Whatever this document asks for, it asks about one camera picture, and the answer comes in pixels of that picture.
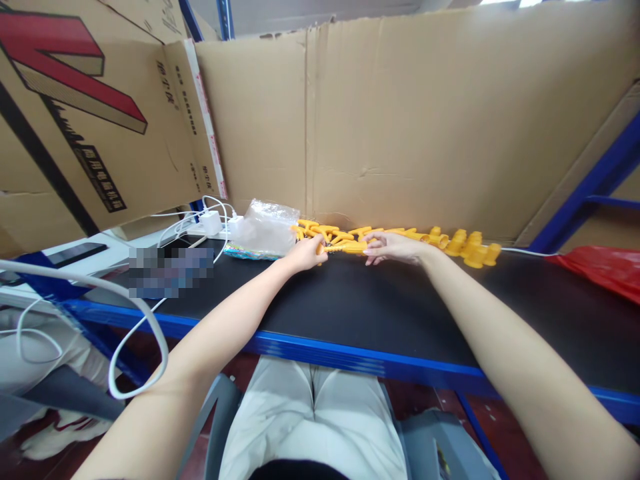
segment blue table edge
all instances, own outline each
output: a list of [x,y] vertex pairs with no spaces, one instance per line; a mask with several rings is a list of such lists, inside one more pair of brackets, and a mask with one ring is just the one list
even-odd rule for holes
[[[96,303],[82,299],[63,302],[70,311],[79,314],[84,321],[130,329],[141,314],[136,309]],[[164,334],[183,338],[198,320],[156,312],[156,318]],[[141,331],[150,332],[145,323]],[[356,371],[419,383],[435,388],[455,390],[461,394],[499,397],[480,368],[420,359],[395,353],[339,345],[281,333],[258,331],[245,347],[246,351],[275,357],[303,361],[326,367]],[[592,394],[616,420],[628,425],[640,426],[640,395],[589,387]]]

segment pile of yellow plastic parts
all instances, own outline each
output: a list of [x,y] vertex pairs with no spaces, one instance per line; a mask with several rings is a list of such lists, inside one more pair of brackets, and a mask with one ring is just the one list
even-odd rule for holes
[[320,225],[312,220],[298,220],[299,225],[292,226],[295,231],[296,238],[302,240],[305,237],[312,238],[316,235],[322,235],[325,238],[326,246],[324,251],[351,253],[354,255],[362,255],[367,248],[367,242],[363,239],[370,233],[388,232],[396,233],[404,237],[414,240],[426,242],[443,250],[451,257],[462,257],[465,264],[472,268],[482,268],[484,265],[492,267],[495,265],[496,258],[500,255],[502,247],[497,243],[492,243],[488,247],[482,245],[482,233],[478,231],[472,232],[467,236],[467,231],[459,229],[451,240],[448,235],[442,234],[440,227],[434,227],[429,233],[420,233],[416,228],[392,228],[382,229],[371,227],[361,227],[358,229],[343,232],[338,227],[331,225]]

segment person's left hand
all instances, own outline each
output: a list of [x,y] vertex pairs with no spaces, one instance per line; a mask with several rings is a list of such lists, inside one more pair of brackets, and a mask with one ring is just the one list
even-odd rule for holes
[[300,240],[282,261],[290,264],[296,272],[309,270],[318,263],[324,263],[329,259],[329,254],[325,251],[320,255],[316,253],[320,244],[325,244],[325,239],[320,233],[312,239]]

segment black tabletop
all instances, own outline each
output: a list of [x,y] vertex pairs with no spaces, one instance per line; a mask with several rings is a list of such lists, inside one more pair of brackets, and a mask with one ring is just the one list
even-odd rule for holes
[[[216,241],[202,247],[220,248]],[[200,320],[271,264],[222,255],[212,278],[159,313]],[[463,268],[532,326],[586,384],[640,395],[640,307],[540,257],[503,252],[495,267]],[[122,274],[118,283],[126,283]],[[130,307],[94,290],[86,299]],[[260,330],[458,365],[478,364],[417,267],[334,254],[289,280]]]

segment smartphone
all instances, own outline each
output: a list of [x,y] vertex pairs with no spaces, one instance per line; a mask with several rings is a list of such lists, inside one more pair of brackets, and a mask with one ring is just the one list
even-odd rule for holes
[[[87,257],[95,255],[106,250],[108,246],[104,243],[86,242],[76,247],[71,247],[66,250],[62,250],[58,253],[48,255],[47,258],[51,260],[52,264],[56,268],[66,267],[72,263],[83,260]],[[4,271],[0,273],[0,287],[17,287],[22,285],[25,281],[12,271]]]

